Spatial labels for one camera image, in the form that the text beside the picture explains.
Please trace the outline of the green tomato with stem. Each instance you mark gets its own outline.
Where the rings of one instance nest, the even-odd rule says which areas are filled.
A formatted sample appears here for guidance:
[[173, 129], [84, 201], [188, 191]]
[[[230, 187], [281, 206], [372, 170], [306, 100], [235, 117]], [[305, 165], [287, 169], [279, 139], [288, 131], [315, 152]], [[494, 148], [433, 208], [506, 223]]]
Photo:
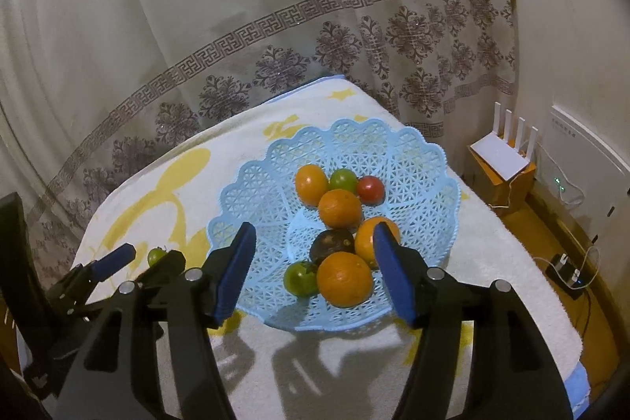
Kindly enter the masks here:
[[147, 254], [148, 266], [155, 265], [161, 258], [165, 257], [167, 251], [161, 247], [152, 248]]

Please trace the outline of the dark brown round fruit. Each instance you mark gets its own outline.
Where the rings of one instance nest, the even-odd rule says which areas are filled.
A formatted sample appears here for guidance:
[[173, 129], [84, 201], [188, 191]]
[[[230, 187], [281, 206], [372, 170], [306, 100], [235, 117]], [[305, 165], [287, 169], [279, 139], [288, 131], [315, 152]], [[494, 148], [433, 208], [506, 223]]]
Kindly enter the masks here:
[[348, 229], [327, 229], [321, 232], [309, 248], [309, 260], [321, 265], [332, 253], [354, 253], [354, 236]]

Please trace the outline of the blue lattice plastic basket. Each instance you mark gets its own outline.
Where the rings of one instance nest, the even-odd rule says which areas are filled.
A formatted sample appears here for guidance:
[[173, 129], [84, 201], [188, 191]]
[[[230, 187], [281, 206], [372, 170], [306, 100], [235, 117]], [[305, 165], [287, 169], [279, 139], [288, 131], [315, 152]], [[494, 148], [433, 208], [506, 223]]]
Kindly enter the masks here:
[[[458, 232], [460, 188], [445, 151], [417, 129], [342, 118], [271, 143], [264, 158], [240, 167], [219, 206], [206, 228], [212, 250], [230, 244], [242, 224], [256, 232], [238, 309], [285, 331], [341, 331], [392, 310], [372, 228], [386, 222], [427, 265], [444, 265]], [[291, 265], [317, 266], [335, 250], [365, 261], [362, 283], [371, 292], [360, 304], [339, 307], [312, 290], [300, 296], [288, 283]]]

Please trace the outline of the smooth yellow-orange fruit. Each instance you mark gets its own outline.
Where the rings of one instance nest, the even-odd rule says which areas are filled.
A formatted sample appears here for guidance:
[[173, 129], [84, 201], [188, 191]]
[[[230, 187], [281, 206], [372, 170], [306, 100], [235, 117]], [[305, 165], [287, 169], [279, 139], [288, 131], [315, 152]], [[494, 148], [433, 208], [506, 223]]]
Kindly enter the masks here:
[[321, 197], [329, 190], [329, 181], [320, 166], [306, 164], [299, 168], [295, 176], [295, 189], [306, 206], [317, 207]]

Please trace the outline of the small textured orange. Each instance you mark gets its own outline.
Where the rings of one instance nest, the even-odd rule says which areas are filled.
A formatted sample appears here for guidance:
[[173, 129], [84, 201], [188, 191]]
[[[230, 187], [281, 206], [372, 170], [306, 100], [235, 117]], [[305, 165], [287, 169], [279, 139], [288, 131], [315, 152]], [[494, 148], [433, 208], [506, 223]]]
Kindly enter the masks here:
[[354, 228], [362, 220], [362, 204], [358, 196], [345, 190], [324, 193], [317, 206], [321, 221], [329, 228]]

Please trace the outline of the large smooth orange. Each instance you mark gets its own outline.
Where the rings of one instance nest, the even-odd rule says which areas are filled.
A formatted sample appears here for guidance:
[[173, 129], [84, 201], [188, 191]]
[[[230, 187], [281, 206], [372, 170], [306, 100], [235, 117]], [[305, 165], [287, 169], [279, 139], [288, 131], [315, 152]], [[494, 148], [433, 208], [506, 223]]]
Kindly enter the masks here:
[[373, 270], [378, 268], [374, 250], [374, 229], [380, 223], [387, 224], [396, 241], [400, 242], [400, 232], [397, 225], [384, 216], [368, 218], [359, 226], [354, 235], [354, 252]]

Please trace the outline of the small red tomato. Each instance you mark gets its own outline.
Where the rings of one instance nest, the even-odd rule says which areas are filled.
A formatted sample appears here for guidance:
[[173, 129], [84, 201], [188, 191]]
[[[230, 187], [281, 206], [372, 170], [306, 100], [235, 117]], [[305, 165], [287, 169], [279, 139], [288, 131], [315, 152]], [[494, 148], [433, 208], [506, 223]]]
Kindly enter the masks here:
[[357, 182], [356, 194], [364, 205], [380, 205], [385, 197], [384, 183], [376, 176], [363, 176]]

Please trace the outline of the black power adapter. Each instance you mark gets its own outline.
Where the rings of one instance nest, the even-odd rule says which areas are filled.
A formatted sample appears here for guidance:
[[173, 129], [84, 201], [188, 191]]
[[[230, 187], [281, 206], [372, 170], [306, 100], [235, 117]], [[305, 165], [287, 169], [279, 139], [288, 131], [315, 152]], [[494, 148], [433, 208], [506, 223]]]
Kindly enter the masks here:
[[580, 268], [565, 253], [557, 253], [551, 258], [545, 274], [573, 301], [580, 298], [587, 287], [586, 276], [582, 275]]

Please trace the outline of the orange wooden stand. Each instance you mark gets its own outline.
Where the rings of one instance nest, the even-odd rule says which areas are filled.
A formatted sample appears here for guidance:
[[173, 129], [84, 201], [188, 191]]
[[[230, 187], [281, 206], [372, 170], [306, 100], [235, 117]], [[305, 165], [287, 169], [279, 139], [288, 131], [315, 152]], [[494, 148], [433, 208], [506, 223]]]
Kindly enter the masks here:
[[536, 164], [527, 166], [510, 180], [503, 179], [486, 161], [468, 148], [462, 180], [498, 216], [520, 210], [535, 180]]

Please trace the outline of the white wifi router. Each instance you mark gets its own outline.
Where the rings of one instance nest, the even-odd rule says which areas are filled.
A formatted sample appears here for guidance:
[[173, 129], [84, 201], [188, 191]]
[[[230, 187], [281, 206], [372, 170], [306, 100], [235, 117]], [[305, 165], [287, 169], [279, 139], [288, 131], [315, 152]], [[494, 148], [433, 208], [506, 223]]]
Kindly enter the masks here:
[[538, 139], [538, 129], [532, 126], [528, 140], [523, 140], [525, 119], [519, 117], [516, 138], [511, 142], [512, 121], [513, 112], [510, 109], [503, 109], [502, 104], [495, 101], [491, 131], [470, 146], [475, 155], [505, 181], [515, 178], [533, 161]]

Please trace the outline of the beige patterned curtain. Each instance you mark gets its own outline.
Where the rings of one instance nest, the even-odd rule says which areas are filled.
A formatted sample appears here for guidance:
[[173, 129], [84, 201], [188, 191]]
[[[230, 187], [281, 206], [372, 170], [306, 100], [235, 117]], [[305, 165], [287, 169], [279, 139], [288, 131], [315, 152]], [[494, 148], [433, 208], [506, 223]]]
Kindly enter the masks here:
[[1, 190], [50, 286], [123, 181], [324, 74], [462, 170], [516, 56], [513, 0], [1, 0]]

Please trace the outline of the white wall appliance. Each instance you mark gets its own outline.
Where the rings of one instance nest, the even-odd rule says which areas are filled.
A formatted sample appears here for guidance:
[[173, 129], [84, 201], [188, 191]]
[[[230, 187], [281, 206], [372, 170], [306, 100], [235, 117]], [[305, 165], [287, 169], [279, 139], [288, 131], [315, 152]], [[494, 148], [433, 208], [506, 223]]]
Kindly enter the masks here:
[[595, 243], [629, 195], [629, 164], [557, 104], [536, 143], [538, 180]]

